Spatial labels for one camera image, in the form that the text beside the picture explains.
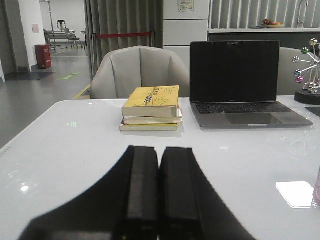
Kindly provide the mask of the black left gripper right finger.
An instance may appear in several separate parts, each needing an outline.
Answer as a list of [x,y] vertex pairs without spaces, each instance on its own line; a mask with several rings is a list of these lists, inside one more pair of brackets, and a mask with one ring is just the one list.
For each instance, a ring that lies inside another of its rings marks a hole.
[[191,148],[167,147],[159,173],[160,239],[253,239],[212,187]]

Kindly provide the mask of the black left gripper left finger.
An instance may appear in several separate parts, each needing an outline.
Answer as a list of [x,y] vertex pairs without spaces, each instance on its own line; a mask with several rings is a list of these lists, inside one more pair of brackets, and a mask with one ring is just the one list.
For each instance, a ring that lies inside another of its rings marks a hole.
[[34,218],[21,240],[158,239],[158,157],[153,147],[129,146],[91,188]]

